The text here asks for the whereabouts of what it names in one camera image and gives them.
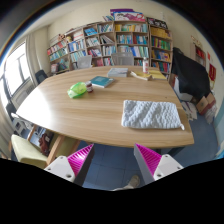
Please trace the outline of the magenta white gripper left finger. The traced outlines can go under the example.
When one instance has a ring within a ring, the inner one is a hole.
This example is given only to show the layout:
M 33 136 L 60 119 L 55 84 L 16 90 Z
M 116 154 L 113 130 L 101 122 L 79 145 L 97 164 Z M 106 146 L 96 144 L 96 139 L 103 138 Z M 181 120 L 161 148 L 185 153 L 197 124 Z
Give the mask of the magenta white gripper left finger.
M 82 186 L 94 156 L 94 145 L 88 145 L 70 156 L 59 156 L 45 168 L 56 176 Z

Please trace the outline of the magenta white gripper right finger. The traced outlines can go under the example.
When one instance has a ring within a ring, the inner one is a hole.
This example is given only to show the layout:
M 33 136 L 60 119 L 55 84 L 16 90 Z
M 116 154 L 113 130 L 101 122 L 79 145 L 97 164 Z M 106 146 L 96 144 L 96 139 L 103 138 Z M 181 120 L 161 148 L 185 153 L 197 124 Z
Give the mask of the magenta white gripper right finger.
M 183 169 L 183 166 L 169 154 L 160 155 L 140 144 L 134 145 L 134 156 L 145 184 L 152 183 Z

